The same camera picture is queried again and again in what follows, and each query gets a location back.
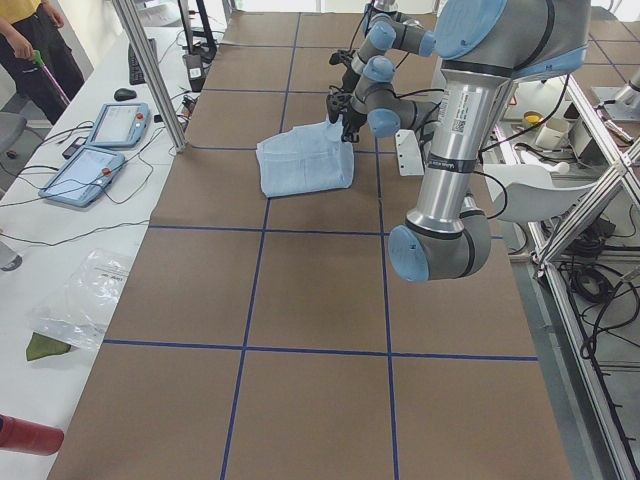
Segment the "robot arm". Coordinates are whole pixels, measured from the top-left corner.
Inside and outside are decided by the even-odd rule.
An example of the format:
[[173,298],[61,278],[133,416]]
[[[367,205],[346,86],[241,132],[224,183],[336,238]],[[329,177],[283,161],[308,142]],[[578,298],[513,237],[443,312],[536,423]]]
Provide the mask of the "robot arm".
[[[485,264],[489,223],[469,188],[479,152],[513,84],[558,77],[583,64],[590,16],[586,1],[450,1],[429,31],[392,1],[367,6],[362,45],[331,58],[346,71],[326,103],[346,141],[356,141],[368,126],[378,138],[411,130],[420,143],[425,170],[419,198],[389,236],[389,256],[401,278],[455,279]],[[440,100],[395,93],[391,49],[440,58]]]
[[435,50],[435,33],[417,20],[401,13],[395,1],[370,1],[363,15],[363,35],[359,48],[351,54],[349,71],[361,75],[368,61],[399,50],[423,57]]

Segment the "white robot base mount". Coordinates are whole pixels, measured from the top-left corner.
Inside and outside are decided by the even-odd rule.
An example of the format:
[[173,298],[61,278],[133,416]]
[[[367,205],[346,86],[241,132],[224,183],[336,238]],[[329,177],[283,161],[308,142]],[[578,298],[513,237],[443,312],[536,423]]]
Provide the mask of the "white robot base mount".
[[423,176],[424,165],[418,139],[412,130],[401,129],[395,134],[396,158],[399,174]]

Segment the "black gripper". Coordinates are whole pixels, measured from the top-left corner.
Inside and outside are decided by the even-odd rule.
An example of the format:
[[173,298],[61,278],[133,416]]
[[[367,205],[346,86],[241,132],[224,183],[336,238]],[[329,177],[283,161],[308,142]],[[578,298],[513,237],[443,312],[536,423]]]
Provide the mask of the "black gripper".
[[343,132],[342,142],[358,143],[359,131],[367,122],[367,115],[355,110],[346,110],[342,113]]

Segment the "spare robot arm behind frame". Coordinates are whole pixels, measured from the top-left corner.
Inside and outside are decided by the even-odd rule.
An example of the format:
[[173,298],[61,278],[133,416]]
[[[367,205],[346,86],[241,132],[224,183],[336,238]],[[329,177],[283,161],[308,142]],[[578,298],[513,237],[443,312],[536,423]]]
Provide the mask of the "spare robot arm behind frame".
[[592,87],[598,105],[614,121],[639,121],[639,71],[623,87]]

